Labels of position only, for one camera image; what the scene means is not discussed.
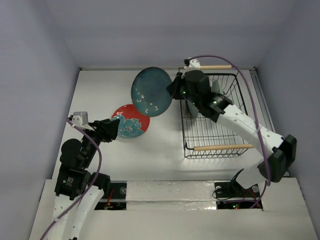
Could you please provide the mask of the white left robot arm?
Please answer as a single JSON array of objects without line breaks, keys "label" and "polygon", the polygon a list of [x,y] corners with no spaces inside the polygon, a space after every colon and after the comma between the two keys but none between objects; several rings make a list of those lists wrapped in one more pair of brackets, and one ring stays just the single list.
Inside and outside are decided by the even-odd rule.
[{"label": "white left robot arm", "polygon": [[79,240],[99,200],[111,191],[110,176],[100,172],[99,145],[116,139],[120,120],[88,122],[86,112],[75,112],[66,122],[83,137],[62,144],[52,222],[42,240]]}]

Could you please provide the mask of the light green plate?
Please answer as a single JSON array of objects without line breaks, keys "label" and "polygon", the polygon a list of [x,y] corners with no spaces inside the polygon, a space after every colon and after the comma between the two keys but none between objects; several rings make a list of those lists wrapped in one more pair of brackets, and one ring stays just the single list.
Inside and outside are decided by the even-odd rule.
[{"label": "light green plate", "polygon": [[214,80],[211,85],[211,92],[215,94],[221,94],[220,85],[217,80]]}]

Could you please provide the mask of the dark teal brown-rimmed plate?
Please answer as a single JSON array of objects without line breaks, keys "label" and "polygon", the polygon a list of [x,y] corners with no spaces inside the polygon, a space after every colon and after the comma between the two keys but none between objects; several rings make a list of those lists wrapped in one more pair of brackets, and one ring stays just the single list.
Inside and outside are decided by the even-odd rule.
[{"label": "dark teal brown-rimmed plate", "polygon": [[131,86],[131,101],[143,115],[153,118],[162,115],[171,105],[167,87],[172,83],[166,71],[159,67],[141,70]]}]

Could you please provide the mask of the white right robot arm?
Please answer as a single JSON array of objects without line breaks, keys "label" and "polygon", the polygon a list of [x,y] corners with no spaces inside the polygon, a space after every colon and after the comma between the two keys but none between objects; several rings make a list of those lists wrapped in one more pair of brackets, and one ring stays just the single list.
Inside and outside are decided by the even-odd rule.
[{"label": "white right robot arm", "polygon": [[212,91],[209,77],[201,70],[177,73],[167,91],[176,100],[187,100],[206,118],[222,125],[249,144],[263,159],[239,170],[222,190],[242,196],[253,185],[278,183],[296,158],[297,139],[272,132],[243,113],[225,95]]}]

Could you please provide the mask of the red floral plate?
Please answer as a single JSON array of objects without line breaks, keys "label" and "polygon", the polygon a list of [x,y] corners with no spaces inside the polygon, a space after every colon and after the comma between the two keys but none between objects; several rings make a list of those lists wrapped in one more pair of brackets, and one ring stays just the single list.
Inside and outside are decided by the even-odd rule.
[{"label": "red floral plate", "polygon": [[120,121],[118,136],[124,139],[134,139],[143,135],[150,125],[150,117],[141,114],[133,104],[119,107],[111,118]]}]

